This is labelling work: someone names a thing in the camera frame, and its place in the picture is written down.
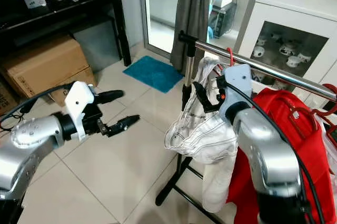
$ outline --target blue rug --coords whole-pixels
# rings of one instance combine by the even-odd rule
[[[163,93],[183,78],[172,66],[149,56],[141,58],[123,72]]]

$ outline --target clothes rack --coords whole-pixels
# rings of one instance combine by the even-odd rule
[[[180,32],[179,40],[181,42],[184,42],[187,44],[187,65],[186,65],[186,72],[185,72],[185,83],[183,86],[182,91],[182,111],[185,108],[185,105],[187,101],[189,100],[191,93],[192,93],[192,68],[194,64],[194,55],[196,49],[203,50],[206,52],[210,52],[212,54],[218,55],[225,59],[231,58],[231,53],[214,45],[204,43],[199,41],[197,38],[192,37],[190,35],[184,34],[183,31]],[[232,54],[233,59],[236,63],[245,63],[248,64],[252,70],[264,73],[266,75],[272,76],[278,80],[281,80],[283,82],[286,82],[288,84],[294,85],[296,87],[299,87],[301,89],[307,90],[311,93],[317,94],[323,98],[326,98],[328,100],[337,101],[337,95],[331,91],[330,89],[326,88],[323,85],[314,83],[312,81],[303,79],[302,77],[293,75],[291,73],[288,73],[286,71],[282,71],[276,68],[273,68],[269,65],[254,61],[252,59],[249,59],[247,57],[243,57],[237,54]],[[186,169],[189,169],[192,173],[194,173],[197,177],[203,178],[203,176],[197,172],[195,169],[193,169],[190,166],[190,163],[192,161],[192,157],[185,157],[185,159],[182,161],[182,155],[177,155],[177,166],[176,166],[176,172],[173,174],[173,176],[170,178],[166,186],[161,190],[161,192],[157,195],[155,199],[155,203],[157,206],[160,206],[166,197],[169,195],[172,189],[176,190],[180,195],[182,195],[187,201],[189,201],[191,204],[193,204],[199,211],[201,211],[203,214],[205,214],[210,220],[212,220],[215,224],[224,224],[216,215],[211,214],[207,212],[203,207],[194,200],[191,196],[189,196],[187,193],[185,193],[182,189],[180,189],[176,183],[178,182],[179,178],[182,176],[182,174],[185,172]]]

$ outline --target white cabinet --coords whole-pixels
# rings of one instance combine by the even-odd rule
[[[321,82],[337,61],[336,1],[256,0],[239,54]],[[337,85],[332,75],[325,82]],[[269,86],[292,91],[303,101],[310,95],[268,76],[254,77],[255,92]]]

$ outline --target black cable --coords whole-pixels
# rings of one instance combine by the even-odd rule
[[[17,120],[19,120],[17,123],[20,123],[22,120],[23,120],[23,116],[24,116],[24,113],[22,113],[21,115],[17,115],[17,114],[12,114],[11,116],[9,116],[7,119],[9,118],[15,118]],[[11,132],[11,130],[13,129],[13,127],[11,128],[4,128],[3,126],[1,126],[0,124],[0,129],[2,129],[1,132]]]
[[[318,196],[317,196],[317,192],[316,192],[316,188],[315,188],[315,185],[310,177],[310,174],[308,172],[308,170],[306,169],[303,161],[301,160],[301,158],[299,157],[299,155],[297,154],[297,152],[295,151],[295,149],[293,148],[293,146],[291,145],[290,141],[287,139],[287,137],[284,135],[284,133],[281,131],[281,129],[276,125],[276,123],[270,119],[270,117],[259,107],[258,104],[256,104],[249,96],[247,96],[245,93],[243,93],[242,91],[240,91],[238,88],[236,88],[235,86],[233,86],[232,84],[230,83],[226,83],[226,85],[231,88],[232,90],[234,90],[235,92],[237,92],[238,94],[240,94],[244,99],[246,99],[252,106],[254,106],[261,114],[262,116],[268,120],[269,123],[271,123],[271,125],[276,129],[276,131],[279,133],[281,139],[283,141],[285,141],[286,143],[289,144],[289,146],[292,148],[292,150],[294,151],[295,155],[296,155],[296,158],[299,162],[299,165],[300,167],[302,168],[308,182],[309,182],[309,186],[310,186],[310,190],[312,192],[312,195],[313,195],[313,198],[314,198],[314,201],[315,201],[315,204],[316,204],[316,208],[317,208],[317,213],[318,213],[318,216],[320,218],[320,223],[321,224],[324,224],[325,221],[324,221],[324,216],[323,216],[323,212],[322,212],[322,207],[321,207],[321,204],[320,204],[320,201],[318,199]],[[300,172],[300,179],[301,179],[301,189],[302,189],[302,192],[303,192],[303,198],[306,198],[306,192],[305,192],[305,186],[304,186],[304,182],[303,182],[303,177],[302,177],[302,173]],[[313,221],[313,218],[312,218],[312,213],[309,212],[307,213],[308,216],[309,216],[309,219],[310,221]]]
[[[24,107],[25,105],[27,105],[27,104],[29,104],[29,103],[31,103],[31,102],[37,100],[37,99],[40,98],[41,96],[47,95],[47,94],[52,93],[52,92],[54,92],[54,91],[57,91],[57,90],[59,90],[59,89],[70,89],[72,85],[73,85],[73,83],[68,83],[68,84],[59,85],[59,86],[50,88],[50,89],[48,89],[48,90],[46,90],[46,91],[44,91],[44,92],[41,92],[41,93],[35,95],[34,97],[32,97],[32,98],[30,98],[30,99],[25,100],[24,102],[22,102],[21,104],[19,104],[17,107],[11,109],[11,110],[10,110],[4,117],[2,117],[2,118],[0,119],[0,124],[1,124],[4,120],[6,120],[6,119],[8,119],[10,116],[12,116],[12,114],[13,114],[14,112],[16,112],[16,111],[19,110],[20,108]]]

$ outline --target red jacket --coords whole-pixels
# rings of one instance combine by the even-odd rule
[[[299,112],[300,116],[294,121],[303,134],[303,139],[296,126],[289,119],[289,115],[292,113],[289,104],[296,108],[304,108],[307,111],[310,111],[309,108],[288,91],[264,89],[254,100],[276,122],[297,151],[314,182],[325,222],[327,224],[335,223],[336,215],[329,165],[322,141],[321,128],[316,121],[314,121],[315,125],[309,116]],[[303,177],[313,218],[316,223],[319,223],[316,205],[308,181],[304,174]],[[235,224],[257,223],[259,207],[257,206],[256,192],[251,179],[248,159],[240,149],[236,156],[227,202],[234,202],[237,206]]]

